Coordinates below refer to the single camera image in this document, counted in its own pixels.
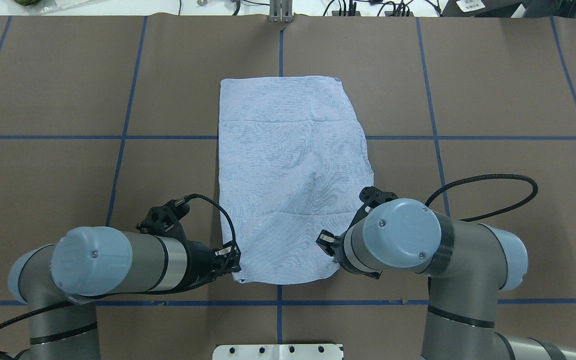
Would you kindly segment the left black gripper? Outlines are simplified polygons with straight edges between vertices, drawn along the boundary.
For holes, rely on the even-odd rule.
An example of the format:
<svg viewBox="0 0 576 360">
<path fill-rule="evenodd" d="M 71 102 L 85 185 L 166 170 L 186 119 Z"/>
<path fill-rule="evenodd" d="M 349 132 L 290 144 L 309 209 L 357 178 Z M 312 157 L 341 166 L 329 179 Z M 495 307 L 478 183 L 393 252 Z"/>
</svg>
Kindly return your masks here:
<svg viewBox="0 0 576 360">
<path fill-rule="evenodd" d="M 242 271 L 242 252 L 236 241 L 224 248 L 210 248 L 197 241 L 186 241 L 187 266 L 183 276 L 183 291 L 198 289 L 217 278 Z"/>
</svg>

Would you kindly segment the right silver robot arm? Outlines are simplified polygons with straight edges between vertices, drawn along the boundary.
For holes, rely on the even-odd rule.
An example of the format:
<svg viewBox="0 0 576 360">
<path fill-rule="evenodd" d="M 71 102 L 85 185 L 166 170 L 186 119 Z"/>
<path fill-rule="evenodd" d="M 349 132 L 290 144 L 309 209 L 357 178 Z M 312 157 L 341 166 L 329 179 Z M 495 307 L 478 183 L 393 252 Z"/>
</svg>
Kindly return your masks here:
<svg viewBox="0 0 576 360">
<path fill-rule="evenodd" d="M 363 198 L 349 228 L 318 246 L 345 271 L 374 279 L 399 269 L 428 278 L 421 360 L 576 360 L 576 349 L 496 331 L 499 294 L 528 272 L 511 232 L 452 219 L 410 198 Z"/>
</svg>

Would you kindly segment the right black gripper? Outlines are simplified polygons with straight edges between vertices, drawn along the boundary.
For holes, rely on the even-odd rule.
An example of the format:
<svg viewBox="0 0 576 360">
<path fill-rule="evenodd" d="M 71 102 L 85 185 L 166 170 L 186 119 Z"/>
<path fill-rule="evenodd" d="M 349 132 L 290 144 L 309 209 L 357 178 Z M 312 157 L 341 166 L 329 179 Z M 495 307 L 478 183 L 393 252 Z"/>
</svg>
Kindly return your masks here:
<svg viewBox="0 0 576 360">
<path fill-rule="evenodd" d="M 353 228 L 349 228 L 341 235 L 334 235 L 330 231 L 322 229 L 316 239 L 316 244 L 327 256 L 334 258 L 346 272 L 379 280 L 382 271 L 369 268 L 356 255 L 352 246 L 353 231 Z"/>
</svg>

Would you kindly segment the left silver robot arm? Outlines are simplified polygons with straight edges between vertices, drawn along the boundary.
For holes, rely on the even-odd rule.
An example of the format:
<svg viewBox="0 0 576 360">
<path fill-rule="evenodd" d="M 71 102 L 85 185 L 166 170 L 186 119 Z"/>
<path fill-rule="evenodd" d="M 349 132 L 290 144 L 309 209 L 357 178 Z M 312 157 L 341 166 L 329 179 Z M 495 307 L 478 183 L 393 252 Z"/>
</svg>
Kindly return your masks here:
<svg viewBox="0 0 576 360">
<path fill-rule="evenodd" d="M 241 255 L 235 240 L 212 248 L 187 239 L 180 228 L 74 228 L 11 267 L 9 291 L 29 311 L 2 322 L 0 330 L 29 320 L 29 348 L 0 350 L 0 360 L 99 360 L 96 301 L 198 289 L 240 271 Z"/>
</svg>

